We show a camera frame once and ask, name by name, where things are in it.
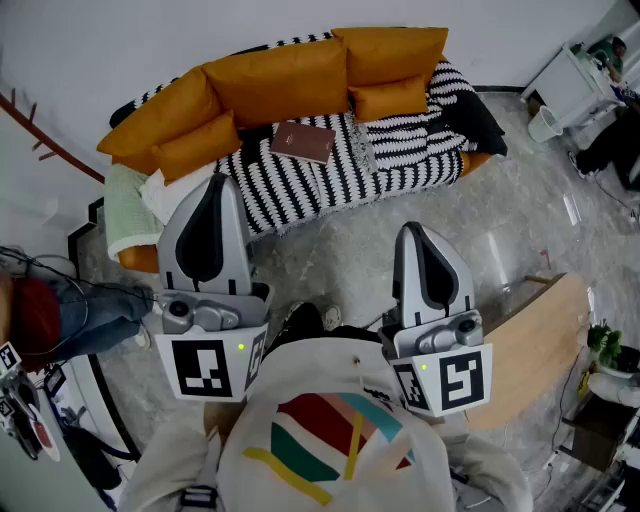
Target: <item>gray floor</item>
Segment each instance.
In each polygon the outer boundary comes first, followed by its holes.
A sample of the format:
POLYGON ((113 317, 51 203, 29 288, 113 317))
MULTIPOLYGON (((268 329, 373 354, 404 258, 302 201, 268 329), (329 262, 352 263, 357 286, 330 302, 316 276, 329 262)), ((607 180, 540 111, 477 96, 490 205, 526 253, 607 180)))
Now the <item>gray floor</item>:
MULTIPOLYGON (((579 179, 566 158, 567 149, 576 142, 588 145, 601 126, 537 144, 527 133, 528 114, 516 95, 483 94, 482 99, 507 133, 508 157, 493 158, 452 187, 335 213, 256 244, 257 278, 276 288, 274 325, 296 300, 337 303, 347 324, 373 321, 393 306, 396 233, 405 222, 417 220, 446 237, 465 258, 489 325, 508 312, 515 296, 535 291, 535 285, 522 283, 525 274, 575 272, 590 287, 594 318, 606 318, 623 331, 625 344, 640 346, 635 315, 640 229, 596 183, 579 179)), ((625 192, 611 170, 599 181, 637 208, 640 198, 625 192)), ((81 239, 79 251, 87 279, 159 286, 154 276, 126 272, 108 261, 102 224, 81 239)), ((157 317, 145 322, 158 332, 157 317)), ((198 405, 173 398, 155 349, 141 352, 127 341, 99 358, 125 424, 141 446, 175 414, 201 414, 198 405)), ((577 403, 575 383, 587 360, 583 351, 564 396, 565 412, 577 403)), ((538 510, 564 510, 597 474, 565 456, 552 471, 539 471, 551 454, 563 384, 564 379, 504 430, 483 433, 522 464, 534 496, 551 478, 536 502, 538 510)), ((556 444, 567 434, 561 426, 556 444)))

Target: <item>book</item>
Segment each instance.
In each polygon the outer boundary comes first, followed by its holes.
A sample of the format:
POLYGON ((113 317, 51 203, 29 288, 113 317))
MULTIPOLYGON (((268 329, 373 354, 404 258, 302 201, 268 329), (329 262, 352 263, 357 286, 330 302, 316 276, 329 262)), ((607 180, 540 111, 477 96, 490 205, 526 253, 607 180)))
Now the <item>book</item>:
POLYGON ((336 132, 328 128, 280 123, 271 143, 271 152, 327 165, 335 139, 336 132))

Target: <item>wooden table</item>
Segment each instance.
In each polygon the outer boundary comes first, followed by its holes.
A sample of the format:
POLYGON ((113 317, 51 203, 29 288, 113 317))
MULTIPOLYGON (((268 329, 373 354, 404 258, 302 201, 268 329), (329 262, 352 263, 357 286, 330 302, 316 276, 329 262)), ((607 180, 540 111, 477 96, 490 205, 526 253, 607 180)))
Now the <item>wooden table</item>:
POLYGON ((471 430, 505 425, 551 389, 580 351, 589 329, 587 287, 575 274, 544 284, 538 293, 485 335, 493 344, 491 401, 467 411, 471 430))

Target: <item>person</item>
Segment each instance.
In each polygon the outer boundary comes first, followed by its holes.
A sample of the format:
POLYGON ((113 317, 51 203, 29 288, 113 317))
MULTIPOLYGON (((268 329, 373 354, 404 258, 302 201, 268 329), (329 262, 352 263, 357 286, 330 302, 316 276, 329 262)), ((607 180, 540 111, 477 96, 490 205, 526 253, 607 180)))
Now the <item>person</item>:
POLYGON ((611 41, 608 39, 598 41, 587 51, 609 70, 609 75, 614 82, 622 81, 622 59, 626 52, 627 45, 619 37, 614 37, 611 41))
POLYGON ((593 177, 618 155, 636 147, 639 138, 640 105, 636 100, 621 117, 600 132, 588 149, 577 154, 569 151, 569 161, 580 178, 593 177))
POLYGON ((12 278, 0 269, 0 345, 11 341, 26 371, 102 352, 130 337, 148 348, 141 319, 152 306, 146 288, 12 278))
POLYGON ((249 399, 163 425, 118 510, 533 509, 513 457, 405 409, 377 335, 339 324, 294 304, 249 399))

